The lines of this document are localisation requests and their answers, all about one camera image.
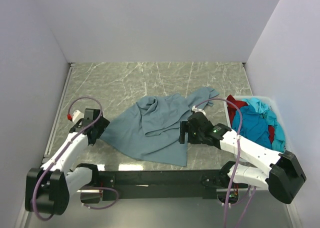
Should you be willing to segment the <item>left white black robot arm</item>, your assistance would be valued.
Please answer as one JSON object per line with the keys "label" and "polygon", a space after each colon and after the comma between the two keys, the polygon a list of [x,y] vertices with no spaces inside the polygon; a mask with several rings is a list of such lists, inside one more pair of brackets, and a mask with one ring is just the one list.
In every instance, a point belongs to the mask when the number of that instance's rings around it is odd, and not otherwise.
{"label": "left white black robot arm", "polygon": [[109,123],[100,109],[85,110],[84,117],[74,123],[58,151],[41,167],[27,173],[26,211],[62,215],[70,197],[80,188],[94,189],[100,185],[96,164],[80,163],[73,171],[70,168],[85,148],[96,143]]}

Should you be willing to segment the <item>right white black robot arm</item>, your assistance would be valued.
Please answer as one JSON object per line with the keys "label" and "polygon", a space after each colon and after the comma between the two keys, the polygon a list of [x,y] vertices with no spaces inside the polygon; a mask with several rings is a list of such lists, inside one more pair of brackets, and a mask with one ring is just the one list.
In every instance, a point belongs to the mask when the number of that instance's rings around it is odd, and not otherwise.
{"label": "right white black robot arm", "polygon": [[246,166],[229,161],[220,169],[218,180],[226,188],[247,184],[267,189],[278,201],[291,204],[307,180],[294,153],[267,149],[224,124],[213,125],[202,112],[194,112],[180,122],[178,141],[213,146],[250,163]]}

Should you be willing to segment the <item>grey blue t shirt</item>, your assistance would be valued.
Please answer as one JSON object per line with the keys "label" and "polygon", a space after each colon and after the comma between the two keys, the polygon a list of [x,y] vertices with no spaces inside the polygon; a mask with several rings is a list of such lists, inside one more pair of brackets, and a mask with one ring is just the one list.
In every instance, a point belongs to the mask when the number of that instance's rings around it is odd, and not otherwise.
{"label": "grey blue t shirt", "polygon": [[180,123],[193,106],[212,106],[211,99],[218,95],[205,86],[187,97],[144,96],[112,120],[100,139],[132,159],[185,167],[188,148],[179,143]]}

